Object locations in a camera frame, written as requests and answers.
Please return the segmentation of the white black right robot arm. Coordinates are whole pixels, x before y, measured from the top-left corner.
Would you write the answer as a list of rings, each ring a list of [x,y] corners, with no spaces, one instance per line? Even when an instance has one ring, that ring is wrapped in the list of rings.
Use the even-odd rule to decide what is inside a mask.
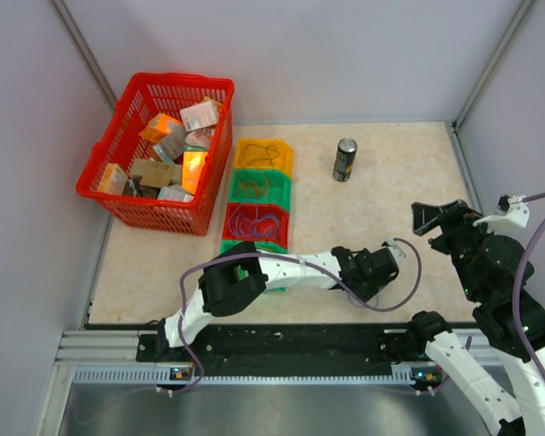
[[[531,198],[504,195],[499,213],[484,216],[462,200],[444,205],[413,203],[412,231],[434,228],[432,250],[450,256],[472,316],[496,352],[512,387],[503,388],[469,354],[436,312],[419,312],[404,334],[408,353],[437,363],[461,390],[492,435],[545,435],[545,309],[524,289],[533,275],[527,246],[505,235],[524,228]]]

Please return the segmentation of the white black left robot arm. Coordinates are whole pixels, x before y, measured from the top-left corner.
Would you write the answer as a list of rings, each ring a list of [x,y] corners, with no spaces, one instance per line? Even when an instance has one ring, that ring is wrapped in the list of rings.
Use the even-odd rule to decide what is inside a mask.
[[[342,246],[314,254],[269,253],[253,242],[242,242],[209,262],[183,273],[202,275],[192,295],[182,293],[181,309],[160,321],[156,349],[178,360],[196,336],[215,318],[243,312],[261,294],[277,288],[316,287],[343,290],[352,302],[379,311],[369,301],[400,273],[405,254],[389,240],[375,252],[353,252]]]

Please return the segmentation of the green plastic bin lower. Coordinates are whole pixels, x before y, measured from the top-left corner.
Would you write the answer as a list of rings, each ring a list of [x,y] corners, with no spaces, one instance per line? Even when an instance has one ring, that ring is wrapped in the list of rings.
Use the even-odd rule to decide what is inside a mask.
[[[221,246],[220,246],[220,253],[225,253],[228,250],[232,249],[235,245],[241,243],[240,240],[222,240]],[[281,247],[280,245],[272,242],[263,242],[263,241],[257,241],[254,242],[255,248],[259,251],[267,252],[267,253],[276,253],[276,254],[287,254],[287,249]],[[265,291],[265,293],[272,293],[272,292],[285,292],[284,287],[280,288],[273,288],[268,289]]]

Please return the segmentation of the green plastic bin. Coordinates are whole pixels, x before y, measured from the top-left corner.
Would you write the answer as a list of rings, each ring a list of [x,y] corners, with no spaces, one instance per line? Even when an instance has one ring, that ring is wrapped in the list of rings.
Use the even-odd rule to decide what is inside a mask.
[[[289,212],[292,206],[292,179],[280,171],[234,169],[228,202],[274,204]]]
[[[240,240],[222,240],[221,246],[220,246],[220,253],[225,253],[228,250],[232,249],[235,245],[241,243]],[[254,242],[255,248],[259,251],[267,252],[267,253],[276,253],[276,254],[287,254],[287,249],[281,247],[280,245],[272,242],[263,242],[263,241],[257,241]],[[280,288],[273,288],[268,289],[265,291],[265,293],[272,293],[272,292],[285,292],[284,287]]]

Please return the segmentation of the dark drink can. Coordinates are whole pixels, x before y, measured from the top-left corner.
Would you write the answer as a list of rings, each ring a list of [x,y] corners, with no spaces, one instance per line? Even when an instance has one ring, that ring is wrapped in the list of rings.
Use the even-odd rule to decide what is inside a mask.
[[[332,177],[337,182],[347,182],[352,173],[358,144],[352,138],[342,138],[337,144]]]

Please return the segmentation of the red plastic bin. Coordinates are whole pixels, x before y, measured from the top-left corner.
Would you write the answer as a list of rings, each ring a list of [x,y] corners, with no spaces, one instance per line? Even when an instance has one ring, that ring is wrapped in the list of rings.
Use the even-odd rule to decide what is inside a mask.
[[[228,203],[223,240],[263,241],[288,245],[290,215],[274,204]]]

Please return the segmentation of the green plastic bin upper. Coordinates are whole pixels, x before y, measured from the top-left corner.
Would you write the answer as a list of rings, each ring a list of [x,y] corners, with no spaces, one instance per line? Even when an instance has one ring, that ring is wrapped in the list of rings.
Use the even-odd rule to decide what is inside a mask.
[[[228,202],[274,204],[289,212],[292,206],[292,179],[280,171],[234,169]]]

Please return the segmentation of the yellow plastic bin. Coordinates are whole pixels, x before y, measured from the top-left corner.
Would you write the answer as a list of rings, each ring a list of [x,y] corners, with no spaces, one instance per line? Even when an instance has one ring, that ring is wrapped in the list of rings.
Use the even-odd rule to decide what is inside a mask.
[[[235,169],[274,170],[292,179],[294,150],[277,138],[241,138],[236,146]]]

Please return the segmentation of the bright orange box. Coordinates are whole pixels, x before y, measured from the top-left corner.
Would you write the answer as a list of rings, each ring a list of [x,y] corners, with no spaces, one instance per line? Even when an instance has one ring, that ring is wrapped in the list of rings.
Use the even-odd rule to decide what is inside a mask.
[[[207,157],[206,151],[185,151],[183,153],[182,187],[195,195]]]

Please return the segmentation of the pink white box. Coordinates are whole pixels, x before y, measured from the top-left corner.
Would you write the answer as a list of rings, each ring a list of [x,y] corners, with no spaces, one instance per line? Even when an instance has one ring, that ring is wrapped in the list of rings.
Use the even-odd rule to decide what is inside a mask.
[[[187,132],[217,125],[219,106],[212,100],[194,104],[180,110],[183,127]]]

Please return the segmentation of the brown cardboard box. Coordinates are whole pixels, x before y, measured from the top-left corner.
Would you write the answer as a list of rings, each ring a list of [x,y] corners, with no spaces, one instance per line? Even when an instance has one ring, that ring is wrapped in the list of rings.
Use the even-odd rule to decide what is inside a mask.
[[[140,185],[162,188],[182,182],[183,167],[176,163],[136,159],[130,170],[132,179]]]

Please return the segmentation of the red plastic basket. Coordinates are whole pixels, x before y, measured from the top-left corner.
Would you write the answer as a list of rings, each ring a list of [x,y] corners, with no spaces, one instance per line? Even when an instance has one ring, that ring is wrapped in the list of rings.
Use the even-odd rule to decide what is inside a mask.
[[[150,230],[205,235],[220,188],[233,140],[234,83],[227,78],[197,74],[135,74],[115,106],[114,116],[76,184],[83,197],[98,202],[124,224]],[[212,100],[219,106],[217,125],[187,132],[176,127],[157,144],[139,133],[158,114],[181,123],[180,110]],[[140,185],[130,176],[136,159],[183,166],[185,151],[206,151],[207,157],[195,195],[180,184],[162,188]],[[119,164],[128,174],[121,195],[98,193],[108,164]]]

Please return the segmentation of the yellow box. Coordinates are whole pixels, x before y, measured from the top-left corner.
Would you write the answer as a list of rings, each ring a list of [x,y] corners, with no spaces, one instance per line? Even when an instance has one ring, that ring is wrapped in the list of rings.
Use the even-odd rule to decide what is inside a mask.
[[[98,193],[121,195],[129,177],[125,170],[118,163],[109,163],[97,186]]]

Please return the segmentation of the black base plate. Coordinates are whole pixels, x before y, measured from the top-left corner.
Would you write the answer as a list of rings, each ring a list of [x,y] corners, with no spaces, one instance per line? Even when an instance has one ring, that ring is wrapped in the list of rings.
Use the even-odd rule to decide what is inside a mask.
[[[190,344],[208,377],[390,375],[426,362],[400,324],[210,324]]]

